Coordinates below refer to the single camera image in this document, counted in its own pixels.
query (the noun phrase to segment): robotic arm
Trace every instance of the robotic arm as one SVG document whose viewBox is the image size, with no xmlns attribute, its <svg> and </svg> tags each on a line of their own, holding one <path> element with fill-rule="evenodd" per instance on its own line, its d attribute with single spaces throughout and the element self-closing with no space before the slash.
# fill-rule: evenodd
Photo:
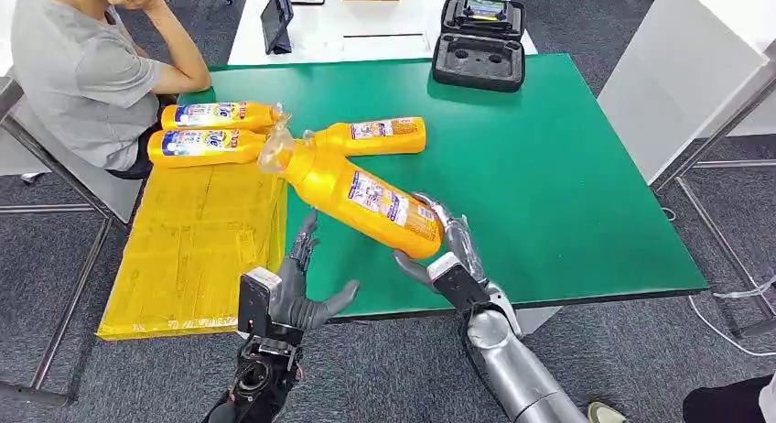
<svg viewBox="0 0 776 423">
<path fill-rule="evenodd" d="M 452 217 L 441 203 L 425 194 L 414 195 L 442 222 L 449 252 L 428 268 L 401 251 L 393 251 L 393 258 L 407 275 L 464 313 L 468 319 L 466 334 L 485 362 L 495 390 L 491 393 L 507 418 L 518 423 L 586 423 L 542 362 L 520 341 L 522 333 L 512 304 L 503 290 L 486 278 L 466 218 Z"/>
<path fill-rule="evenodd" d="M 245 343 L 227 391 L 203 423 L 270 423 L 283 411 L 286 396 L 301 378 L 302 336 L 345 309 L 358 281 L 318 302 L 307 299 L 307 267 L 318 243 L 318 213 L 303 221 L 277 275 L 262 268 L 242 275 L 237 330 Z"/>
<path fill-rule="evenodd" d="M 455 218 L 438 201 L 416 193 L 445 230 L 448 252 L 430 266 L 393 251 L 396 264 L 410 277 L 445 297 L 464 314 L 466 338 L 485 362 L 493 398 L 511 422 L 585 423 L 544 365 L 521 341 L 512 304 L 487 279 L 466 218 Z M 307 299 L 307 267 L 317 240 L 317 213 L 311 212 L 277 275 L 256 268 L 241 277 L 238 331 L 246 338 L 227 391 L 203 423 L 269 423 L 282 412 L 286 396 L 301 377 L 298 362 L 305 331 L 319 327 L 355 298 L 350 281 L 323 302 Z"/>
</svg>

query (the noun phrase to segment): gray t-shirt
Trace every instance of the gray t-shirt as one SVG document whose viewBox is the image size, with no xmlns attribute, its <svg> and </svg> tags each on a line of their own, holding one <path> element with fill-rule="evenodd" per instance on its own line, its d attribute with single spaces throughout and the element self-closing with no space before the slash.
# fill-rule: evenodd
<svg viewBox="0 0 776 423">
<path fill-rule="evenodd" d="M 137 55 L 114 25 L 56 0 L 17 0 L 11 30 L 14 74 L 43 125 L 93 165 L 125 170 L 137 138 L 157 119 L 151 93 L 160 63 Z"/>
</svg>

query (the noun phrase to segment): gray carpet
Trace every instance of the gray carpet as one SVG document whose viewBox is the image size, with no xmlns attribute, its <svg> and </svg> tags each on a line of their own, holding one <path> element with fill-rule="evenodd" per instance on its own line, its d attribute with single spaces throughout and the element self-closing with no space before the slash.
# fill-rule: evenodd
<svg viewBox="0 0 776 423">
<path fill-rule="evenodd" d="M 242 9 L 238 1 L 227 7 L 221 0 L 169 0 L 210 64 L 228 59 Z M 649 6 L 646 0 L 523 2 L 536 46 L 571 53 L 593 92 Z M 139 43 L 161 55 L 159 37 L 142 16 L 127 13 L 124 20 Z M 776 157 L 776 139 L 731 139 L 715 156 Z M 774 266 L 774 180 L 774 170 L 691 177 L 730 242 L 762 275 Z M 51 176 L 31 188 L 0 178 L 0 204 L 76 199 Z M 681 191 L 671 187 L 661 202 L 676 210 L 677 232 L 713 287 L 741 289 Z M 98 224 L 90 215 L 0 219 L 0 379 L 21 382 L 32 375 Z M 124 242 L 122 234 L 111 232 L 46 384 L 76 393 L 78 401 L 48 409 L 0 397 L 0 422 L 196 422 L 210 408 L 232 373 L 236 336 L 128 342 L 93 337 Z M 697 300 L 722 328 L 759 317 L 746 300 L 716 302 L 708 294 Z M 283 421 L 504 421 L 467 366 L 456 325 L 441 317 L 328 325 L 309 333 L 306 380 L 292 392 Z M 526 343 L 578 405 L 604 400 L 636 423 L 679 423 L 682 399 L 693 388 L 776 370 L 776 358 L 745 356 L 705 328 L 685 298 L 566 307 Z M 776 351 L 776 334 L 743 343 Z"/>
</svg>

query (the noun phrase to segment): yellow detergent bottle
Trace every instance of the yellow detergent bottle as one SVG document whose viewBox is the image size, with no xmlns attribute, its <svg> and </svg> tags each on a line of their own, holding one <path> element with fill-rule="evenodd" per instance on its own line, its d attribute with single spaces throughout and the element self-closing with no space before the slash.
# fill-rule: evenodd
<svg viewBox="0 0 776 423">
<path fill-rule="evenodd" d="M 439 220 L 423 202 L 340 153 L 295 143 L 283 125 L 267 139 L 259 165 L 281 174 L 302 201 L 414 259 L 428 258 L 441 245 Z"/>
<path fill-rule="evenodd" d="M 266 135 L 248 130 L 161 130 L 148 141 L 155 167 L 181 168 L 254 162 Z"/>
<path fill-rule="evenodd" d="M 345 156 L 420 153 L 426 148 L 426 124 L 419 117 L 336 123 L 319 132 L 305 132 L 305 139 L 311 146 Z"/>
<path fill-rule="evenodd" d="M 162 128 L 224 130 L 240 129 L 268 133 L 282 113 L 272 106 L 239 103 L 169 105 L 162 111 Z"/>
</svg>

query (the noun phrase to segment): open black case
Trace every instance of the open black case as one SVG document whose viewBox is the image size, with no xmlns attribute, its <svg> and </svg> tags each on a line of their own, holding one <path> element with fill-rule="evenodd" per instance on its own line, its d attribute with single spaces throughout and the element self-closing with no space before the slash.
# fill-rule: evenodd
<svg viewBox="0 0 776 423">
<path fill-rule="evenodd" d="M 489 91 L 517 92 L 525 78 L 525 9 L 504 0 L 447 0 L 436 41 L 434 80 Z"/>
</svg>

